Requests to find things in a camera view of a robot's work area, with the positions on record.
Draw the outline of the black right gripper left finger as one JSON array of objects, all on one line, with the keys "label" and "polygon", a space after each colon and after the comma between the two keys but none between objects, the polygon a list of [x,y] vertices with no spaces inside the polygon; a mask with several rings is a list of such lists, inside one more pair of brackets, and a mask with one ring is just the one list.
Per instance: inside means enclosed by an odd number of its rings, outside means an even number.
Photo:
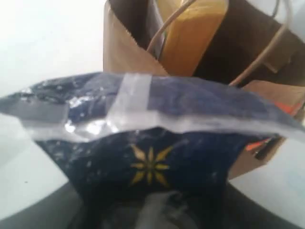
[{"label": "black right gripper left finger", "polygon": [[68,183],[12,216],[0,221],[2,229],[80,229],[88,208]]}]

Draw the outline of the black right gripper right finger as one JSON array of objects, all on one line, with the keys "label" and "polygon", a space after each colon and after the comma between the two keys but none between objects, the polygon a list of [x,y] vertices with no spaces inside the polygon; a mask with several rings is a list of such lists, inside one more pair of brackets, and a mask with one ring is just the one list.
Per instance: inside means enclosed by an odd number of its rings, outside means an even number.
[{"label": "black right gripper right finger", "polygon": [[226,184],[224,196],[225,229],[299,229]]}]

